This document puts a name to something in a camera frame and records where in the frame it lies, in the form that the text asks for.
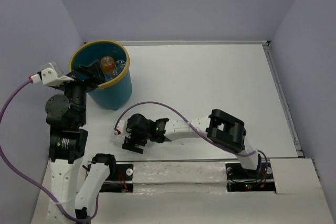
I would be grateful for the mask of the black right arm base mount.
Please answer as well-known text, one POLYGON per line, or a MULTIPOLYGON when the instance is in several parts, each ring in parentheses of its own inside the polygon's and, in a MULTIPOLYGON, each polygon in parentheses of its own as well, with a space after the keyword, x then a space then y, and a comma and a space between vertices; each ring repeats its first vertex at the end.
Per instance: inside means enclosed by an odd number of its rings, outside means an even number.
POLYGON ((229 193, 234 192, 254 192, 254 191, 273 191, 276 192, 274 176, 271 164, 261 164, 261 171, 243 169, 240 163, 225 164, 227 185, 229 193))

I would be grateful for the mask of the orange juice bottle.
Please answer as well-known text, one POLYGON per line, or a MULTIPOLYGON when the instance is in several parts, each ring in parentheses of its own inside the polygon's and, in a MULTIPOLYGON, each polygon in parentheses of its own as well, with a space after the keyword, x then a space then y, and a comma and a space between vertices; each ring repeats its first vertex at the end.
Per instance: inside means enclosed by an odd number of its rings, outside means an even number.
POLYGON ((100 63, 103 72, 106 74, 113 72, 116 67, 115 60, 111 56, 101 58, 100 63))

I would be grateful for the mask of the clear bottle white cap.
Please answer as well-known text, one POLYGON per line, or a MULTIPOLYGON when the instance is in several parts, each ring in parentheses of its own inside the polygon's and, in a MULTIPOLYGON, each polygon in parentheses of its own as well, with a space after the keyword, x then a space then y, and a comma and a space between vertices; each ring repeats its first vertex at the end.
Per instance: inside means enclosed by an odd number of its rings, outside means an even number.
POLYGON ((125 141, 125 138, 129 136, 129 133, 126 131, 124 134, 114 135, 112 131, 112 142, 116 147, 122 147, 122 144, 125 141))

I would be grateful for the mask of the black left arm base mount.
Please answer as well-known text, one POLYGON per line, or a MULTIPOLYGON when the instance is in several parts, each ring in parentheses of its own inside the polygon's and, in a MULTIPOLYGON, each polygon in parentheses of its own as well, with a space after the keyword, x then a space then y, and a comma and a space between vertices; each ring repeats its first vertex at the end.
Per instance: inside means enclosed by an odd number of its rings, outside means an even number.
POLYGON ((118 163, 113 155, 96 156, 86 166, 84 181, 79 194, 95 197, 98 193, 133 192, 133 164, 118 163))

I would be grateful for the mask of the clear bottle blue label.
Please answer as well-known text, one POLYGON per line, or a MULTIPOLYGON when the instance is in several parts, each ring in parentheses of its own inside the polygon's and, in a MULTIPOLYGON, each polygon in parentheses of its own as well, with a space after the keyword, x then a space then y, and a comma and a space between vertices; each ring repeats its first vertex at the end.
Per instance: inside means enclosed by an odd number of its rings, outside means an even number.
POLYGON ((115 79, 120 74, 118 68, 113 68, 104 73, 106 82, 115 79))

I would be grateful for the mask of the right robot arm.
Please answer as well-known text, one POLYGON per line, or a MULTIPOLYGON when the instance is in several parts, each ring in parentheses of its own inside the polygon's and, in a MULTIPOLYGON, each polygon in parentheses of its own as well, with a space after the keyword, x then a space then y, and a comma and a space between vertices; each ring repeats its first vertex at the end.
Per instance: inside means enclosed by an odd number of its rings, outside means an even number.
POLYGON ((124 150, 143 153, 147 141, 155 143, 172 142, 187 138, 202 138, 213 146, 235 155, 241 164, 241 171, 253 178, 261 171, 258 152, 246 140, 245 123, 219 109, 213 109, 207 117, 189 121, 179 115, 180 120, 161 118, 155 121, 142 114, 134 114, 127 120, 118 119, 114 132, 125 135, 124 150))

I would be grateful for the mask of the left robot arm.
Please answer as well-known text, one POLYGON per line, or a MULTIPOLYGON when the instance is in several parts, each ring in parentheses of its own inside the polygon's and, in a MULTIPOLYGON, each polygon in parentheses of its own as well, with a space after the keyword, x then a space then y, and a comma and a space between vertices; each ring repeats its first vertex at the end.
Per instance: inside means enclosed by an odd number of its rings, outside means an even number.
POLYGON ((104 83, 99 60, 78 65, 63 74, 52 62, 42 70, 43 84, 61 90, 45 105, 50 126, 49 161, 51 198, 46 223, 90 223, 98 209, 99 191, 106 179, 116 174, 116 160, 111 154, 97 154, 89 166, 81 188, 77 180, 82 168, 88 131, 86 124, 87 93, 104 83))

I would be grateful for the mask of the clear wide-mouth plastic jar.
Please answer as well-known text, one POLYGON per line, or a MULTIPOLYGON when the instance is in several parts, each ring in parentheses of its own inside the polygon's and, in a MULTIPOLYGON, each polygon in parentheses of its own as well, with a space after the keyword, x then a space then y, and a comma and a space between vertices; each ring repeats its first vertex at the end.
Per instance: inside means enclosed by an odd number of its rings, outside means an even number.
POLYGON ((126 66, 126 61, 124 61, 124 60, 118 60, 115 63, 115 67, 116 67, 117 72, 122 72, 123 69, 125 68, 125 66, 126 66))

